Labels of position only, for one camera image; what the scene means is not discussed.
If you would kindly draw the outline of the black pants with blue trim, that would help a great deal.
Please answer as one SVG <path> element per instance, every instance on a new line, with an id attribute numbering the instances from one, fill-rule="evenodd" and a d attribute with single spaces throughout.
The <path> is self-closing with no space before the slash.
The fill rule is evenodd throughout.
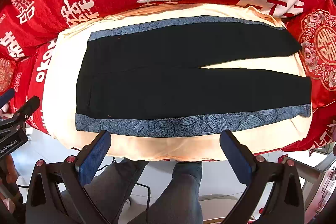
<path id="1" fill-rule="evenodd" d="M 141 137 L 241 131 L 311 115 L 301 46 L 284 27 L 193 16 L 92 32 L 76 84 L 75 126 Z"/>

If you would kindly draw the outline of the person's leg in grey trousers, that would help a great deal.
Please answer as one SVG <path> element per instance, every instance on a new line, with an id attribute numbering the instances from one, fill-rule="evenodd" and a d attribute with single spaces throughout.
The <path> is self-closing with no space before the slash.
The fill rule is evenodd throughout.
<path id="1" fill-rule="evenodd" d="M 88 196 L 110 223 L 118 223 L 122 208 L 147 164 L 147 161 L 125 158 L 108 165 L 84 186 Z"/>

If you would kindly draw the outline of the metal chair frame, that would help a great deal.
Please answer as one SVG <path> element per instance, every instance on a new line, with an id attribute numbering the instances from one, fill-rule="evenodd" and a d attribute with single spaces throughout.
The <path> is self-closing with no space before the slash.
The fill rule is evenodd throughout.
<path id="1" fill-rule="evenodd" d="M 295 165 L 298 176 L 304 179 L 302 186 L 305 223 L 327 223 L 327 213 L 335 205 L 335 147 L 316 166 L 285 155 L 281 163 Z"/>

